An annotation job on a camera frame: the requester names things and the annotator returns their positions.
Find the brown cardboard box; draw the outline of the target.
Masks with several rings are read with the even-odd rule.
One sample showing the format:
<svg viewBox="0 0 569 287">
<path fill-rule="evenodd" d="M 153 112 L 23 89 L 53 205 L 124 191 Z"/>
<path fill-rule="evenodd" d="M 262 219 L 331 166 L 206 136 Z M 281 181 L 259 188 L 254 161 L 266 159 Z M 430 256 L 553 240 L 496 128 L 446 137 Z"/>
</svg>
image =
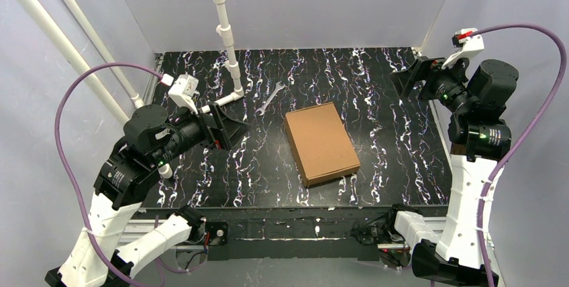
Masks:
<svg viewBox="0 0 569 287">
<path fill-rule="evenodd" d="M 359 171 L 360 160 L 334 103 L 288 112 L 284 128 L 305 187 Z"/>
</svg>

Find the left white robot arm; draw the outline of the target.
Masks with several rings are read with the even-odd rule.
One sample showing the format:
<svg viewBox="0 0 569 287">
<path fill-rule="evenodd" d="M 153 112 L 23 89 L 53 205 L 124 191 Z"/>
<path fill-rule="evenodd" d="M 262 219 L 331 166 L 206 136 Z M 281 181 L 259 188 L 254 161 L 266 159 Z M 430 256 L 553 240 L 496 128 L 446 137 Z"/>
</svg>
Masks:
<svg viewBox="0 0 569 287">
<path fill-rule="evenodd" d="M 169 162 L 195 146 L 230 150 L 247 134 L 247 123 L 228 117 L 215 103 L 209 108 L 198 114 L 182 108 L 174 117 L 160 105 L 135 110 L 94 183 L 89 226 L 81 231 L 68 259 L 48 271 L 48 285 L 128 286 L 167 249 L 206 236 L 204 216 L 182 207 L 143 237 L 119 244 L 151 188 L 170 176 Z"/>
</svg>

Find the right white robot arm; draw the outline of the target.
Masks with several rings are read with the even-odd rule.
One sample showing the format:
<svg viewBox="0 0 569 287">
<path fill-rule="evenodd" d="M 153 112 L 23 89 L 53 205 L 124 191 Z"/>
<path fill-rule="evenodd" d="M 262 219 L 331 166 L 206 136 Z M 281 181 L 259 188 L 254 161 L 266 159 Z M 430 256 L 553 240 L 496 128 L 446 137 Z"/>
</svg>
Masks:
<svg viewBox="0 0 569 287">
<path fill-rule="evenodd" d="M 442 232 L 436 233 L 419 209 L 395 204 L 356 225 L 350 235 L 363 245 L 400 239 L 409 248 L 408 265 L 418 278 L 451 286 L 496 286 L 499 275 L 488 256 L 488 220 L 499 162 L 512 144 L 501 115 L 519 73 L 506 62 L 488 59 L 468 78 L 468 65 L 460 58 L 447 68 L 441 58 L 422 56 L 407 70 L 391 74 L 401 98 L 422 82 L 419 98 L 439 101 L 452 114 L 452 185 Z"/>
</svg>

